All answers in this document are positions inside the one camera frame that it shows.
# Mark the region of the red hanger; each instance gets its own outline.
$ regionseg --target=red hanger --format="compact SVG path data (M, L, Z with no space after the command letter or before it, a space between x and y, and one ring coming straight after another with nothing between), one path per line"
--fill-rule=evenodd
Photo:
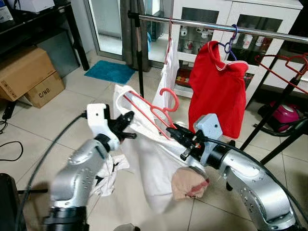
M150 111L166 126L166 127L172 127L172 128L175 128L177 129L174 124L173 124L173 121L171 119L171 117L168 115L167 112L175 112L178 107L179 107L179 99L178 97L176 96L176 94L169 88L162 88L159 92L160 95L163 95L163 93L165 91L168 91L174 98L174 102L175 102L175 105L173 106L173 108L167 108L167 107L164 107L164 108L160 108L160 107L157 107L155 105L152 105L149 101L147 101L146 99L144 99L143 97L141 97L140 95L138 95L137 93L133 92L133 91L129 91L129 93L133 94L134 96L138 97L139 99L141 99L142 101L144 101L147 105L150 106ZM159 126L156 125L156 123L154 121L152 121L130 98L128 98L126 95L123 95L123 97L125 99L127 99L128 102L130 102L139 112L141 112L168 140L171 140L162 130ZM167 118L169 124L167 124L156 112L155 110L158 110L160 112L162 112L165 117Z
M277 76L278 78L280 78L282 81L286 82L287 84L290 84L292 85L293 87L299 89L300 91L304 92L305 94L308 94L308 91L306 90L303 90L301 89L300 87L294 85L293 83L290 83L289 81L285 80L283 77L281 77L280 75L278 75L276 72L274 72L273 70L269 69L267 66L265 66L264 64L262 64L259 60L259 58L262 58L263 57L278 57L280 59L284 59L286 60L287 62L285 63L285 66L288 67L289 69L291 69L292 71L296 72L298 75L300 76L303 76L306 72L307 72L307 69L308 69L308 61L307 61L307 58L305 57L305 55L308 55L308 53L304 53L303 55L295 55L295 56L291 56L291 57L286 57L286 56L283 56L283 55L274 55L274 54L267 54L267 55L257 55L255 57L255 61L260 64L262 67L264 67L265 69L267 69L268 71L270 71L272 74L274 74L275 76ZM293 59L295 58L300 58L304 61L304 68L302 69L302 71L298 71L296 69L294 69L293 67L289 66L289 62L292 61Z

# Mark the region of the white cabinet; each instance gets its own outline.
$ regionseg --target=white cabinet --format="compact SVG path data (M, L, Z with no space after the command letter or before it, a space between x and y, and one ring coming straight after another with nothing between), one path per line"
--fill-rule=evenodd
M174 4L173 17L223 25L236 24L239 27L287 34L301 9L302 5L297 0L178 0ZM179 60L184 61L180 62L181 68L187 69L191 68L185 65L186 62L194 62L198 50L206 42L217 40L225 44L233 35L232 32L215 30L213 35L207 31L205 35L201 36L200 30L187 28L187 35L183 36L180 31L180 26L173 25L172 38L178 43ZM245 75L247 103L266 73L266 69L255 62L255 56L277 54L282 43L281 39L240 34L236 43L232 45L232 51L237 60L244 60L249 64ZM232 57L223 51L223 47L219 51L222 60L233 61ZM265 57L262 63L269 66L272 61L273 58ZM178 84L180 84L179 81L175 87L177 94L188 97L192 95L192 90L184 87L185 84L181 87Z

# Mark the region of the black wire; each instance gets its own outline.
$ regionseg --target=black wire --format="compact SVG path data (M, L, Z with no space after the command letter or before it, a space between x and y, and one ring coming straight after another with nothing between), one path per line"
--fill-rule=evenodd
M253 158L252 156L250 156L246 152L244 152L244 151L242 151L242 150L240 150L240 149L238 149L238 148L236 148L236 147L234 147L230 144L227 144L227 143L224 143L224 142L221 142L221 141L217 141L217 140L214 140L214 139L210 139L210 138L207 138L207 137L205 138L205 141L216 143L216 144L228 147L230 149L233 149L233 150L243 154L245 157L249 158L250 160L254 161L260 169L265 170L266 174L268 174L274 180L274 182L276 184L278 184L284 190L284 192L288 195L288 197L293 201L295 206L298 208L298 210L301 213L301 215L303 216L305 222L308 224L308 218L307 218L306 214L304 213L303 209L301 208L301 206L299 205L299 203L297 202L297 200L293 197L293 195L280 183L279 180L277 180L277 178L264 165L262 165L259 161L257 161L255 158Z
M5 146L5 145L7 145L7 144L10 144L10 143L18 143L20 145L21 151L20 151L19 156L16 159L14 159L14 160L0 159L0 161L16 161L16 160L18 160L23 155L24 147L23 147L23 145L19 141L11 141L11 142L4 143L4 144L0 145L0 148Z
M22 214L22 211L24 209L24 206L25 206L25 203L29 197L29 193L30 193L30 190L31 190L31 184L34 180L34 177L36 176L38 170L40 169L40 167L42 166L44 160L46 159L46 156L49 154L49 152L51 151L51 149L54 147L54 145L57 143L57 141L61 138L61 136L77 121L79 120L80 118L82 117L85 117L85 114L80 114L79 116L77 116L75 119L73 119L72 122L70 122L61 132L60 134L54 139L54 141L51 143L51 145L49 146L49 148L46 150L46 152L44 153L44 155L42 156L41 160L39 161L39 163L37 164L37 166L35 167L35 170L33 171L31 177L30 177L30 180L27 184L27 187L26 187L26 190L25 190L25 193L24 193L24 197L23 197L23 200L21 202L21 205L19 206L18 208L18 211L17 211L17 216L16 216L16 221L15 221L15 231L18 231L18 228L19 228L19 224L20 224L20 219L21 219L21 214Z
M0 121L0 125L3 125L3 127L0 130L0 135L1 135L1 134L3 134L3 131L6 129L6 127L8 126L8 122L6 122L6 120Z

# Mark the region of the tiled floor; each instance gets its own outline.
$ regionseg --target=tiled floor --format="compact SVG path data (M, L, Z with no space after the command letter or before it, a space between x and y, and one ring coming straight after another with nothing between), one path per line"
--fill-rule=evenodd
M102 57L92 55L91 65ZM74 117L79 115L90 102L112 104L114 84L84 76L81 68L64 78L66 89L41 109L18 103L12 119L0 144L19 140L24 145L24 155L16 162L0 162L0 172L13 176L18 189L24 189L36 162L56 135ZM145 98L152 100L160 79L160 70L152 68L144 73ZM128 83L137 91L138 73ZM171 116L183 125L188 123L189 99L180 97L180 108ZM253 130L252 125L259 120L252 111L245 112L242 133L237 141L240 146ZM48 187L57 171L63 167L68 156L92 134L85 119L79 120L59 140L47 157L38 173L34 188ZM283 139L260 132L246 151L260 160ZM0 150L0 158L9 158L19 152L18 146L7 146ZM308 212L308 136L302 136L282 154L267 164L273 174L286 185ZM186 200L162 215L155 214L147 205L140 181L127 171L118 174L115 191L109 197L93 196L88 206L91 231L113 230L116 226L131 222L141 230L161 231L202 231L202 230L255 230L239 195L225 189L225 181L218 173L208 168L211 185L199 200ZM42 217L48 213L49 195L40 194L31 197L25 207L25 216L29 231L39 231Z

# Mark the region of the white wall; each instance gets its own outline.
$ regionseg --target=white wall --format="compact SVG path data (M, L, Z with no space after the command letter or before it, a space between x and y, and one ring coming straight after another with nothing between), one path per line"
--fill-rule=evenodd
M83 0L71 1L77 27L85 52L94 50L92 33Z

